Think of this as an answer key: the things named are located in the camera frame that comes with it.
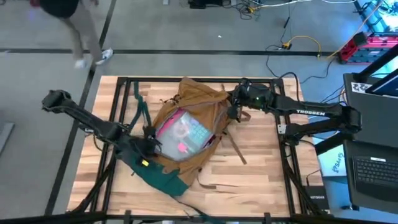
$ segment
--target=person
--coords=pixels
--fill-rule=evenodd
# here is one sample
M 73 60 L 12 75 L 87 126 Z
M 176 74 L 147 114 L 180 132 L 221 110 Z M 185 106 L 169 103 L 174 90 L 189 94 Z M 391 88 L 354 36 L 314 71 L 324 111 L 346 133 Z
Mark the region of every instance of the person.
M 102 65 L 112 57 L 112 49 L 101 51 L 91 14 L 80 0 L 40 0 L 39 4 L 45 12 L 59 18 L 69 28 L 75 68 L 86 67 L 82 41 L 89 48 L 96 65 Z

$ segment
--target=red equipment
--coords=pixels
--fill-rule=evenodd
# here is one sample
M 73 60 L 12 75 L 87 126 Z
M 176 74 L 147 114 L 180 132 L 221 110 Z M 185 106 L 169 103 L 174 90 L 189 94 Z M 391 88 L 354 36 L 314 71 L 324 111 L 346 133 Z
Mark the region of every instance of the red equipment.
M 340 50 L 339 61 L 342 64 L 372 63 L 396 44 L 398 44 L 397 34 L 360 32 Z

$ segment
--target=wooden tabletop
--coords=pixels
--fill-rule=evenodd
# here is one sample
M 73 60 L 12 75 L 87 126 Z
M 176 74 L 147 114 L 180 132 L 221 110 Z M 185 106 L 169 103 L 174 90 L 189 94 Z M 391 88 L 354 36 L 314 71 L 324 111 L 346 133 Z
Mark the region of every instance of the wooden tabletop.
M 116 80 L 118 77 L 102 77 L 99 84 L 93 114 L 108 120 L 111 111 Z M 296 84 L 293 78 L 284 78 L 285 93 L 296 98 Z M 207 83 L 216 90 L 221 89 L 220 83 Z M 232 90 L 237 83 L 224 83 L 226 90 Z M 172 82 L 140 82 L 140 94 L 146 100 L 150 116 L 155 118 L 162 103 L 176 94 L 178 83 Z M 129 92 L 125 123 L 129 123 L 136 112 L 134 90 Z M 121 98 L 117 116 L 121 107 Z M 287 196 L 283 179 L 280 151 L 272 114 L 245 108 L 252 117 L 247 123 L 233 122 L 228 129 L 241 150 L 247 164 L 243 165 L 234 151 L 228 138 L 224 138 L 215 155 L 203 168 L 198 181 L 180 197 L 179 201 L 192 205 L 205 213 L 219 217 L 262 217 L 269 212 L 272 217 L 289 217 Z M 308 119 L 304 115 L 290 116 L 292 123 L 305 124 Z M 133 129 L 133 134 L 142 133 L 142 118 Z M 319 164 L 313 146 L 301 143 L 296 147 L 298 164 L 305 177 L 316 170 Z M 74 209 L 94 185 L 101 152 L 95 148 L 93 137 L 86 139 L 73 184 L 68 210 Z M 118 161 L 114 175 L 108 214 L 122 215 L 131 210 L 135 215 L 195 215 L 196 212 L 168 195 L 147 185 L 123 162 Z M 310 176 L 311 185 L 323 185 L 319 172 Z M 292 184 L 296 212 L 300 212 L 297 191 Z

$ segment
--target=yellow cable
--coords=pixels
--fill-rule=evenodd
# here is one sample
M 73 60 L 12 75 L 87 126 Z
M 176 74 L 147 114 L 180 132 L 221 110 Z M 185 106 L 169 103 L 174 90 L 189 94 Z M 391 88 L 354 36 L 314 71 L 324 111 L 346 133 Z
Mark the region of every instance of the yellow cable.
M 368 19 L 374 14 L 374 12 L 376 12 L 376 10 L 381 6 L 381 4 L 384 1 L 380 1 L 379 4 L 373 9 L 373 11 L 367 16 L 367 18 L 363 21 L 363 23 L 359 26 L 358 30 L 355 31 L 355 33 L 335 52 L 333 52 L 331 55 L 329 55 L 326 59 L 329 59 L 331 57 L 333 57 L 335 54 L 337 54 L 340 50 L 343 49 L 343 47 L 355 36 L 355 34 L 357 34 L 361 29 L 362 26 L 365 25 L 366 21 L 368 21 Z
M 294 40 L 294 39 L 296 39 L 296 38 L 308 38 L 308 39 L 314 41 L 315 43 L 317 43 L 317 44 L 318 44 L 318 55 L 317 55 L 317 57 L 318 57 L 318 58 L 321 57 L 321 51 L 322 51 L 321 44 L 320 44 L 317 40 L 315 40 L 313 37 L 310 37 L 310 36 L 307 36 L 307 35 L 297 35 L 297 36 L 294 36 L 294 37 L 292 37 L 288 42 L 284 43 L 284 45 L 290 46 L 292 40 Z

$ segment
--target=backpack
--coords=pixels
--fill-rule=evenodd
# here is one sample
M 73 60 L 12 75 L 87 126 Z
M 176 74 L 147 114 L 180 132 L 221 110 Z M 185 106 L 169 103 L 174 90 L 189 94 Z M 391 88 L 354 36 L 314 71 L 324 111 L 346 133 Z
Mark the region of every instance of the backpack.
M 201 168 L 210 160 L 223 135 L 229 137 L 243 163 L 246 163 L 226 129 L 229 123 L 232 122 L 227 115 L 227 110 L 231 103 L 228 100 L 229 95 L 226 91 L 216 91 L 190 78 L 183 78 L 179 83 L 178 93 L 172 99 L 164 102 L 152 124 L 147 105 L 144 103 L 142 96 L 138 95 L 137 83 L 134 84 L 134 88 L 134 94 L 139 103 L 136 117 L 134 117 L 130 129 L 132 129 L 142 113 L 149 126 L 149 128 L 144 128 L 145 137 L 148 135 L 155 137 L 155 129 L 159 129 L 167 118 L 178 109 L 184 109 L 214 134 L 212 142 L 204 150 L 179 162 L 161 154 L 152 157 L 151 160 L 142 159 L 136 151 L 127 150 L 124 147 L 116 148 L 116 158 L 121 159 L 130 166 L 150 186 L 173 197 L 182 195 L 197 178 Z

